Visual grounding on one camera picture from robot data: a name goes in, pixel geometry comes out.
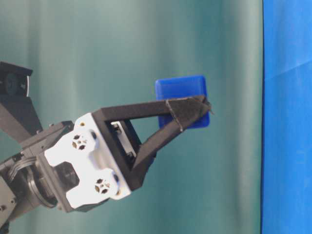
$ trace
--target blue block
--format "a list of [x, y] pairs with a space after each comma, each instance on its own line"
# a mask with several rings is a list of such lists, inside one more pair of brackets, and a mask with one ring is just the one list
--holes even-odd
[[[205, 95], [207, 97], [206, 80], [203, 76], [158, 79], [155, 82], [155, 92], [157, 100], [186, 98], [195, 95]], [[162, 128], [172, 120], [172, 117], [168, 115], [161, 116], [158, 119], [159, 127]], [[209, 122], [209, 113], [207, 113], [189, 128], [207, 127]]]

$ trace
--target teal backdrop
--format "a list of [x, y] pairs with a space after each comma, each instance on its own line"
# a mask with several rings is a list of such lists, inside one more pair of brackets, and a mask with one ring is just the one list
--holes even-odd
[[[162, 149], [145, 185], [86, 214], [38, 208], [13, 234], [258, 234], [261, 0], [3, 0], [0, 60], [34, 70], [43, 126], [155, 100], [159, 78], [203, 74], [214, 116]], [[144, 140], [156, 118], [136, 120]], [[1, 159], [19, 146], [0, 135]]]

